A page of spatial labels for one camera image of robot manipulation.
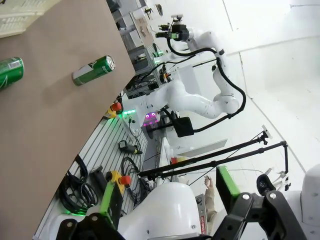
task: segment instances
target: soda can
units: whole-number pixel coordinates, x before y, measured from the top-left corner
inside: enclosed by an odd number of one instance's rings
[[[115,70],[116,64],[109,55],[103,56],[72,74],[75,85],[80,86]]]
[[[22,79],[24,71],[24,62],[20,57],[0,61],[0,90]]]

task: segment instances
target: cable bundle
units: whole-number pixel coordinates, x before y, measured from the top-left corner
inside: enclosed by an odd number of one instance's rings
[[[63,206],[73,214],[85,215],[90,207],[98,204],[98,196],[87,183],[88,170],[79,155],[74,159],[80,167],[80,178],[68,170],[58,188]]]
[[[138,177],[138,173],[140,172],[139,168],[135,164],[135,162],[128,156],[124,157],[121,162],[121,175],[132,175],[136,174],[138,184],[135,186],[135,188],[127,188],[126,190],[129,193],[130,198],[134,202],[134,205],[140,204],[148,195],[148,192],[150,191],[149,185],[142,180],[140,177]]]

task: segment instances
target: brown table surface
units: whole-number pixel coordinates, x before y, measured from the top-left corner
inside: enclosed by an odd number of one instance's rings
[[[116,69],[82,86],[71,74],[104,55]],[[62,0],[0,39],[23,79],[0,92],[0,239],[30,240],[64,174],[135,71],[106,0]]]

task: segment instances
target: robotic arm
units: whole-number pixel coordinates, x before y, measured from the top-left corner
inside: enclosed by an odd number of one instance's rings
[[[172,53],[180,57],[191,57],[204,51],[213,52],[217,59],[218,69],[216,69],[216,66],[212,67],[212,77],[219,87],[220,93],[217,94],[213,100],[209,100],[198,94],[189,94],[186,92],[182,81],[180,79],[174,79],[149,95],[123,100],[124,111],[135,110],[130,116],[135,120],[134,123],[130,125],[132,130],[136,130],[142,126],[146,114],[158,111],[165,105],[168,105],[176,111],[190,111],[209,119],[215,119],[221,113],[227,113],[226,116],[220,118],[216,123],[233,117],[245,107],[246,95],[229,80],[230,71],[226,65],[227,57],[224,54],[224,50],[216,34],[212,31],[203,32],[193,28],[187,28],[186,25],[182,24],[182,15],[175,17],[171,28],[168,25],[161,25],[160,29],[164,30],[164,32],[159,32],[155,36],[157,38],[166,38]],[[170,44],[171,39],[186,42],[191,52],[181,53],[175,51]],[[241,92],[243,96],[243,102],[240,108],[238,100],[234,97],[234,89]],[[198,132],[216,123],[213,122],[201,130],[198,129]]]

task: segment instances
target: person's arm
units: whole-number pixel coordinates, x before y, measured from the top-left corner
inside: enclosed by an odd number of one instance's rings
[[[207,222],[212,222],[217,211],[215,210],[215,188],[212,178],[206,177],[204,184],[207,187],[204,194],[204,204],[206,209],[206,219]]]

